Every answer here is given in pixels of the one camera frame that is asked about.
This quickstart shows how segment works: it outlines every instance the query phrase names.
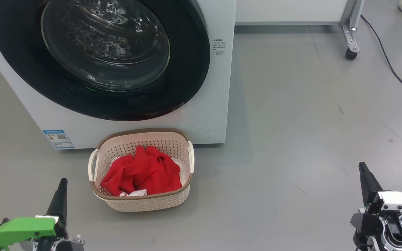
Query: green robot arm part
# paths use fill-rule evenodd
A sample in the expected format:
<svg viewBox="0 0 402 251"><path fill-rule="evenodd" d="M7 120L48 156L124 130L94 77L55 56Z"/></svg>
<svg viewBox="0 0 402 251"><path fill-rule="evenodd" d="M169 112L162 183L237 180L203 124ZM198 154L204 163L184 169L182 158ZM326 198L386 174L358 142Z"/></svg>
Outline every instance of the green robot arm part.
<svg viewBox="0 0 402 251"><path fill-rule="evenodd" d="M55 236L54 218L16 218L0 227L0 251L9 251L8 246L21 241Z"/></svg>

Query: white cloth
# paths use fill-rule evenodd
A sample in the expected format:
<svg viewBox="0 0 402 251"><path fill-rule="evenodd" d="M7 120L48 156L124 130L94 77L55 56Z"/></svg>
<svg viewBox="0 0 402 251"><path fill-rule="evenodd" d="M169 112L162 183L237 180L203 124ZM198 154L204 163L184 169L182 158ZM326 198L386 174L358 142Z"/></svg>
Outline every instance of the white cloth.
<svg viewBox="0 0 402 251"><path fill-rule="evenodd" d="M138 190L138 191L134 191L130 194L127 194L126 192L122 192L119 197L127 197L127 196L144 196L147 195L147 190L143 189L143 190Z"/></svg>

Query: black cable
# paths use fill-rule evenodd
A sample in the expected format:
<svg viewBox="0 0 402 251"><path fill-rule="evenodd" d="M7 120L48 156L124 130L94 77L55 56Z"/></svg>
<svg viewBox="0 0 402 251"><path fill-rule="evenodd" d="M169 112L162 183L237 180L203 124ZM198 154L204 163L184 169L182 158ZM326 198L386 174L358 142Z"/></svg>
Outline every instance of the black cable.
<svg viewBox="0 0 402 251"><path fill-rule="evenodd" d="M373 30L373 33L375 33L376 37L378 38L379 41L379 45L381 46L382 52L384 53L384 57L387 60L387 63L389 64L390 70L392 70L392 73L395 75L395 77L401 82L402 84L402 80L401 78L398 77L398 75L396 74L395 70L393 69L392 65L390 64L389 58L387 57L386 51L384 50L384 46L381 43L381 39L379 38L378 34L375 32L375 29L373 28L373 26L367 21L367 19L365 19L364 16L361 15L362 20L364 20L364 22L366 22L370 28Z"/></svg>
<svg viewBox="0 0 402 251"><path fill-rule="evenodd" d="M361 247L363 247L363 246L366 246L367 248L373 248L372 245L365 244L365 243L361 243L361 244L359 244L359 245L356 247L355 251L358 251L359 248L361 248Z"/></svg>

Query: white cabinet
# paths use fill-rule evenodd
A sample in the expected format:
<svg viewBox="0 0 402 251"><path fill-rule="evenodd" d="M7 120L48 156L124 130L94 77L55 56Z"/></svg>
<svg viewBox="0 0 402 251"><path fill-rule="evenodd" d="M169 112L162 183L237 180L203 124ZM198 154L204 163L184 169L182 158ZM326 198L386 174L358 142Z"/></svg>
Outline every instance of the white cabinet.
<svg viewBox="0 0 402 251"><path fill-rule="evenodd" d="M347 0L237 0L236 24L337 24L346 3Z"/></svg>

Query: brown basket rim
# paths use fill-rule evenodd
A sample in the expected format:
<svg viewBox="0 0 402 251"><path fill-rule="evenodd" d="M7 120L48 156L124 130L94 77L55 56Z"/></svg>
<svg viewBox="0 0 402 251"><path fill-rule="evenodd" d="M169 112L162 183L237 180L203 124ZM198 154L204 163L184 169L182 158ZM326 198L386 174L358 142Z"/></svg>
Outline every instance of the brown basket rim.
<svg viewBox="0 0 402 251"><path fill-rule="evenodd" d="M165 193L158 193L158 194L151 194L151 195L142 195L142 196L131 196L131 197L118 197L118 196L107 196L103 195L101 192L99 192L96 188L95 182L90 181L92 191L100 198L103 200L146 200L146 199L155 199L155 198L161 198L161 197L166 197L166 196L171 196L178 194L182 191L184 191L192 182L193 179L193 173L190 174L188 177L187 182L182 186L180 189L172 191L172 192L165 192Z"/></svg>
<svg viewBox="0 0 402 251"><path fill-rule="evenodd" d="M174 128L148 128L148 129L138 129L138 130L123 131L123 132L111 134L111 135L105 137L102 141L100 141L100 143L97 145L96 149L97 150L100 149L105 142L107 142L108 140L110 140L112 138L115 138L115 137L124 136L124 135L141 134L141 133L158 133L158 132L177 133L179 135L182 135L187 140L187 142L190 141L188 136L185 133L183 133L182 131L178 130L178 129L174 129Z"/></svg>

